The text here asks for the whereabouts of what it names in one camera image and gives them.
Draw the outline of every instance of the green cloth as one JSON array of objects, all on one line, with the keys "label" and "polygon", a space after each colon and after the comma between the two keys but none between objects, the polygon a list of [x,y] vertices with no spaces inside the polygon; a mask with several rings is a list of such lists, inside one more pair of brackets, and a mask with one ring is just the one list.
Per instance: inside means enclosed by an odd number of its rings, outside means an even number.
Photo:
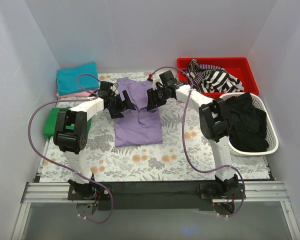
[{"label": "green cloth", "polygon": [[[70,108],[71,107],[69,106],[69,107],[53,107],[51,109],[51,112],[49,113],[49,116],[47,117],[43,127],[43,134],[45,138],[49,138],[55,134],[58,111],[60,109],[70,109]],[[87,122],[87,126],[89,132],[91,127],[91,119]],[[66,128],[73,130],[75,126],[66,126]]]}]

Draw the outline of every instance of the pink folded cloth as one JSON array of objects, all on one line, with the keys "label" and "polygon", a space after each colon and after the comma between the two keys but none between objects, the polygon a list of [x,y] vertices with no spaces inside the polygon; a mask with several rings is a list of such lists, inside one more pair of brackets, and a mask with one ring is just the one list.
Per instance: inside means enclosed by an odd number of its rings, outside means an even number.
[{"label": "pink folded cloth", "polygon": [[75,93],[71,93],[71,94],[67,94],[67,95],[59,95],[59,92],[56,93],[56,96],[58,98],[71,98],[71,97],[89,97],[91,94],[86,92],[86,91],[79,91],[79,92],[75,92]]}]

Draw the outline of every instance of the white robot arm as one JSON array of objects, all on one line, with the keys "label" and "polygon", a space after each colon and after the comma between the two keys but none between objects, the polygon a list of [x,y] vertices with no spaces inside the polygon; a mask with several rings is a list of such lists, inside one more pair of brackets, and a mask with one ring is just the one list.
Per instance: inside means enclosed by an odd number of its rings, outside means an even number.
[{"label": "white robot arm", "polygon": [[[69,109],[71,112],[85,112],[86,120],[89,121],[94,115],[98,112],[104,110],[104,100],[102,98],[91,98],[91,101],[83,102],[78,106],[72,107]],[[82,136],[83,144],[87,143],[88,138],[86,136]],[[68,159],[69,165],[72,169],[76,170],[78,173],[86,176],[87,178],[92,177],[92,172],[90,171],[87,165],[87,155],[86,148],[83,148],[78,154],[73,151],[65,151],[64,156]],[[81,178],[77,174],[74,175],[74,182],[78,184],[85,184],[89,181]]]},{"label": "white robot arm", "polygon": [[[199,113],[202,134],[208,139],[212,148],[215,167],[232,165],[228,146],[229,122],[228,111],[222,99],[212,99],[202,95],[189,85],[175,79],[171,71],[160,74],[161,81],[154,81],[151,89],[147,91],[147,110],[166,104],[169,98],[175,98],[186,103],[189,92],[192,91],[188,106]],[[215,179],[220,184],[222,192],[233,190],[238,184],[238,176],[230,167],[223,167],[215,172]]]},{"label": "white robot arm", "polygon": [[[92,172],[86,159],[87,121],[104,109],[109,110],[113,119],[123,118],[121,112],[127,109],[136,110],[127,91],[123,91],[122,94],[125,98],[124,101],[122,101],[117,88],[114,89],[113,83],[102,81],[98,90],[98,98],[91,97],[90,101],[70,109],[60,109],[58,112],[53,142],[59,146],[68,159],[70,167],[89,179],[92,177]],[[67,129],[66,126],[70,125],[74,125],[73,130]],[[71,182],[87,184],[89,181],[75,174]]]}]

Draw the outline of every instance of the folded clothes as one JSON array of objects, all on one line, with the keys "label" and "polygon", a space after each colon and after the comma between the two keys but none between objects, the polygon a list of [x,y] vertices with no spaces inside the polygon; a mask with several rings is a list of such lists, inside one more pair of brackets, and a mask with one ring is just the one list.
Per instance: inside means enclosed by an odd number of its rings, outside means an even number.
[{"label": "folded clothes", "polygon": [[[56,82],[59,96],[82,92],[82,89],[77,84],[77,77],[80,74],[91,74],[98,77],[97,67],[94,62],[87,63],[74,68],[65,68],[58,70],[56,74]],[[82,76],[79,78],[79,83],[85,89],[96,89],[99,87],[99,82],[90,76]]]},{"label": "folded clothes", "polygon": [[89,97],[90,93],[86,92],[86,91],[79,91],[79,92],[75,92],[75,93],[71,93],[71,94],[67,94],[67,95],[62,95],[60,96],[59,92],[56,93],[56,96],[58,98],[72,98],[72,97]]},{"label": "folded clothes", "polygon": [[[55,128],[57,123],[58,111],[60,109],[70,109],[71,107],[53,107],[46,118],[44,127],[43,127],[43,135],[45,138],[51,137],[55,134]],[[89,132],[91,127],[91,119],[87,122],[87,130]],[[67,129],[74,129],[74,126],[66,126]]]},{"label": "folded clothes", "polygon": [[152,88],[152,83],[136,82],[127,77],[119,78],[117,83],[120,95],[126,90],[136,110],[128,109],[122,113],[123,118],[114,119],[114,145],[121,147],[161,143],[163,136],[159,111],[147,111],[147,90]]},{"label": "folded clothes", "polygon": [[243,152],[265,152],[269,147],[267,114],[253,106],[249,92],[225,101],[230,124],[229,140],[232,146]]},{"label": "folded clothes", "polygon": [[192,59],[186,70],[193,78],[193,87],[204,93],[243,92],[242,82],[224,68],[210,64],[198,64]]}]

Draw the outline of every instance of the red plastic basket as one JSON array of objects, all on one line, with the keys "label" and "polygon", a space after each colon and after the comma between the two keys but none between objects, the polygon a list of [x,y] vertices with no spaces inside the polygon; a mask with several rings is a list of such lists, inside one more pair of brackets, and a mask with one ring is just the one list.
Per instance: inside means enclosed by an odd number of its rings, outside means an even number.
[{"label": "red plastic basket", "polygon": [[[176,60],[177,67],[182,70],[188,68],[189,63],[193,58],[178,58]],[[234,77],[241,80],[244,87],[244,92],[250,92],[258,95],[259,90],[251,72],[248,60],[245,57],[196,57],[198,64],[211,64],[216,65],[227,70],[227,72]],[[179,81],[188,82],[188,79],[181,73],[178,72]],[[217,99],[223,92],[206,93],[202,92],[203,95]]]}]

